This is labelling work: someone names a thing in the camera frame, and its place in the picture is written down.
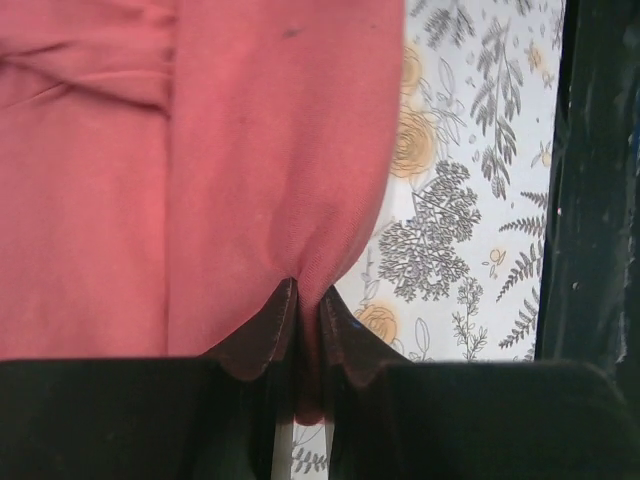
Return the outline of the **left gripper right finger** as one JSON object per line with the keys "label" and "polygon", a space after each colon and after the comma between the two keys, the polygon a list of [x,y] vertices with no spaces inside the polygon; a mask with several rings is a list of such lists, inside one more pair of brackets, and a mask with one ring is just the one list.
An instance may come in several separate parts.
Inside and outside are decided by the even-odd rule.
{"label": "left gripper right finger", "polygon": [[635,479],[639,429],[576,362],[411,362],[320,304],[333,479]]}

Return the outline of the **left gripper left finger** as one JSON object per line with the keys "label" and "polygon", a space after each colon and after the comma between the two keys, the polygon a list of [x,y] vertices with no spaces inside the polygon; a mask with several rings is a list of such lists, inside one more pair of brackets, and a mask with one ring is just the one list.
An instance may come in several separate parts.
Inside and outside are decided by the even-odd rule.
{"label": "left gripper left finger", "polygon": [[5,361],[5,479],[286,479],[297,288],[192,358]]}

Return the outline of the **pink red t shirt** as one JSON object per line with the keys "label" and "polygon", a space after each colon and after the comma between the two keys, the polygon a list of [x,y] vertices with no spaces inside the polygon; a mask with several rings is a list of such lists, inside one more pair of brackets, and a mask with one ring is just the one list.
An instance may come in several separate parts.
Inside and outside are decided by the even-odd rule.
{"label": "pink red t shirt", "polygon": [[296,417],[321,297],[393,156],[401,1],[5,1],[1,355],[201,354],[298,283]]}

